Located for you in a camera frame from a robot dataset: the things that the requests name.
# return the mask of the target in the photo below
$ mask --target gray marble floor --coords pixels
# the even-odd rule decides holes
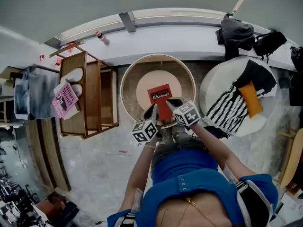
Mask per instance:
[[[207,61],[185,63],[194,75],[197,88],[207,72],[217,64]],[[119,85],[126,69],[118,69]],[[277,69],[273,72],[276,77],[282,73]],[[274,175],[279,170],[287,139],[277,135],[276,130],[298,129],[300,108],[289,106],[288,100],[288,90],[278,89],[275,108],[262,130],[245,137],[223,140],[245,165],[257,173]],[[142,150],[142,146],[132,140],[130,131],[133,122],[126,114],[120,96],[118,111],[120,125],[117,128],[84,141],[74,136],[59,139],[72,187],[68,197],[80,208],[75,224],[81,227],[90,227],[117,212],[130,172]]]

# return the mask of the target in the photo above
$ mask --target orange pillow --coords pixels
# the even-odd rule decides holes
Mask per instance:
[[[252,81],[245,86],[238,88],[238,90],[241,92],[245,100],[250,118],[263,111]]]

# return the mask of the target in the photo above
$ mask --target black and white blanket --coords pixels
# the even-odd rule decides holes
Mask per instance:
[[[235,135],[248,115],[244,98],[238,88],[250,81],[256,89],[258,98],[269,93],[276,85],[276,80],[266,68],[249,60],[241,76],[219,97],[203,120],[225,133]]]

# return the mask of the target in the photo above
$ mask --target red magazine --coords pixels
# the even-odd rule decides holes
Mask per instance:
[[[166,104],[166,99],[172,97],[169,84],[147,90],[152,104],[159,107],[159,121],[170,119],[172,112]]]
[[[56,96],[52,100],[52,105],[59,118],[63,118],[72,106],[75,105],[78,98],[68,82],[64,83],[63,86],[59,84],[58,87],[61,87],[61,89],[55,94]]]

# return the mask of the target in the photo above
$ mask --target woman's right arm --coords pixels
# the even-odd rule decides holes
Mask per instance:
[[[201,125],[194,123],[190,128],[204,143],[222,170],[227,165],[237,179],[256,174],[249,170],[223,142]]]

